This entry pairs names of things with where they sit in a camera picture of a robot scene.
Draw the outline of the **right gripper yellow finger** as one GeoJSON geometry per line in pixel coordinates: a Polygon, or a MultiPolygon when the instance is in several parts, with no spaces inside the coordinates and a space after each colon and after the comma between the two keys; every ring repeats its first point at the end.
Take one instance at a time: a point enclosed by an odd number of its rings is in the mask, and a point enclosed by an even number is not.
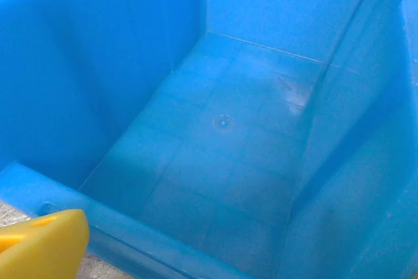
{"type": "Polygon", "coordinates": [[[83,210],[1,228],[1,278],[75,278],[89,242],[83,210]]]}

